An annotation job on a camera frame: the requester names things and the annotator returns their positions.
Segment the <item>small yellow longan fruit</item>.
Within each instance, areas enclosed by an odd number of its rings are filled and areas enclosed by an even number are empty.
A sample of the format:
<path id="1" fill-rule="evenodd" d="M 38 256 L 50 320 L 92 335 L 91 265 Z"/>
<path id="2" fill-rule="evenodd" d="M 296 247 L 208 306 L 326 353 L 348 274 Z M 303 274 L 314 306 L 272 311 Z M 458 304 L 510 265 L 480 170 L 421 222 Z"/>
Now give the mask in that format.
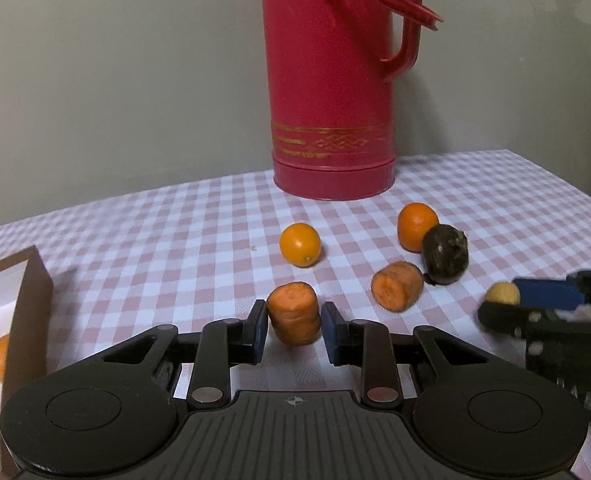
<path id="1" fill-rule="evenodd" d="M 489 287 L 484 301 L 497 302 L 497 304 L 512 304 L 516 306 L 520 303 L 521 294 L 519 287 L 512 282 L 497 282 Z"/>

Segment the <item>orange carrot chunk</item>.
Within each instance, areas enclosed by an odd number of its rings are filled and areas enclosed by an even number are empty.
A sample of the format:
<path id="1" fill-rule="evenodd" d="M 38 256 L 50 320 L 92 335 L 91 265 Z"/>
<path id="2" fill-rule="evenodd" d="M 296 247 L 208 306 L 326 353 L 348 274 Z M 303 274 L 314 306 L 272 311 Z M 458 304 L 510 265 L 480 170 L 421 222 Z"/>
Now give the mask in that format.
<path id="1" fill-rule="evenodd" d="M 292 282 L 273 290 L 267 309 L 276 337 L 289 347 L 315 342 L 320 333 L 318 298 L 311 285 Z"/>
<path id="2" fill-rule="evenodd" d="M 391 312 L 412 307 L 423 292 L 423 274 L 417 266 L 396 261 L 373 275 L 371 293 L 377 304 Z"/>

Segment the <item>small orange kumquat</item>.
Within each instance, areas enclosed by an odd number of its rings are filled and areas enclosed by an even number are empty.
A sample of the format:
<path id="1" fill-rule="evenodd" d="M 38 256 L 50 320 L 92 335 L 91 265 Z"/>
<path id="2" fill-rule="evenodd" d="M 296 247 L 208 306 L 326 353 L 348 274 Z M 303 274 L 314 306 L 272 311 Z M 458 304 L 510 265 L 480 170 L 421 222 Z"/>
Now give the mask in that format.
<path id="1" fill-rule="evenodd" d="M 313 266 L 321 255 L 321 238 L 306 223 L 293 223 L 280 236 L 279 248 L 283 258 L 299 268 Z"/>

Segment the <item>dark purple round fruit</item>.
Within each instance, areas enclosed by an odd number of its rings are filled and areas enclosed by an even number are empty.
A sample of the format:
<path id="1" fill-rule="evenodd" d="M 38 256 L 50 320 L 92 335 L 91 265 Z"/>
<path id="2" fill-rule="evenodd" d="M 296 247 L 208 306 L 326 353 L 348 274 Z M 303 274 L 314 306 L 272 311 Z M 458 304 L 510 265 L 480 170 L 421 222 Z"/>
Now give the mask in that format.
<path id="1" fill-rule="evenodd" d="M 469 266 L 466 234 L 449 224 L 433 226 L 423 237 L 421 255 L 428 284 L 453 284 L 465 274 Z"/>

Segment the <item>pink checkered tablecloth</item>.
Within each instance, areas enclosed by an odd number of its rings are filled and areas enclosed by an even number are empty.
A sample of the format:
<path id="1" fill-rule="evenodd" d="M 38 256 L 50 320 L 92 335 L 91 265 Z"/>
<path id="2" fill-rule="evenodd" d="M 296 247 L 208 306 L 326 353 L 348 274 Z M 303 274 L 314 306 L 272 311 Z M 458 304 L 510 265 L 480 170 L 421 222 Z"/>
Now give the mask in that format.
<path id="1" fill-rule="evenodd" d="M 430 287 L 402 314 L 376 304 L 370 281 L 402 259 L 396 218 L 424 203 L 466 233 L 469 269 Z M 281 233 L 312 226 L 321 255 L 308 268 L 282 257 Z M 562 278 L 591 267 L 591 198 L 509 151 L 403 160 L 383 194 L 348 203 L 283 193 L 269 172 L 169 186 L 0 226 L 0 259 L 36 247 L 54 281 L 48 361 L 62 367 L 170 323 L 199 330 L 241 318 L 292 281 L 309 283 L 348 318 L 407 333 L 433 325 L 520 362 L 519 342 L 484 334 L 475 312 L 492 284 Z M 269 339 L 263 362 L 240 366 L 232 385 L 256 391 L 233 415 L 198 422 L 181 479 L 445 479 L 404 426 L 358 414 L 358 373 L 336 368 L 322 344 L 289 350 Z"/>

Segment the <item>white shallow cardboard box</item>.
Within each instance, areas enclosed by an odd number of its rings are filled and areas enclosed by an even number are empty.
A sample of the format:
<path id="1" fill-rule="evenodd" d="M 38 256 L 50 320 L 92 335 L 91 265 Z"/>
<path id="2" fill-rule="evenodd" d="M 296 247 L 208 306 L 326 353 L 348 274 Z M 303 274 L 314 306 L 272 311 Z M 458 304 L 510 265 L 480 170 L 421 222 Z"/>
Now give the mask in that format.
<path id="1" fill-rule="evenodd" d="M 53 280 L 34 246 L 0 260 L 0 337 L 10 335 L 0 413 L 15 391 L 46 374 Z M 18 471 L 0 434 L 0 479 Z"/>

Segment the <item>red thermos flask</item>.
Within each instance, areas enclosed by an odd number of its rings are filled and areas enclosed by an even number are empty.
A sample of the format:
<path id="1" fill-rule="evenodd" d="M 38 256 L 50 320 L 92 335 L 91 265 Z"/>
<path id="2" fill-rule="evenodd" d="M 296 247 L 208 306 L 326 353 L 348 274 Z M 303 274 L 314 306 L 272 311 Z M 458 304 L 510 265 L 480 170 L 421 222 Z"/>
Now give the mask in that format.
<path id="1" fill-rule="evenodd" d="M 262 0 L 274 182 L 360 200 L 394 182 L 393 81 L 440 15 L 422 0 Z"/>

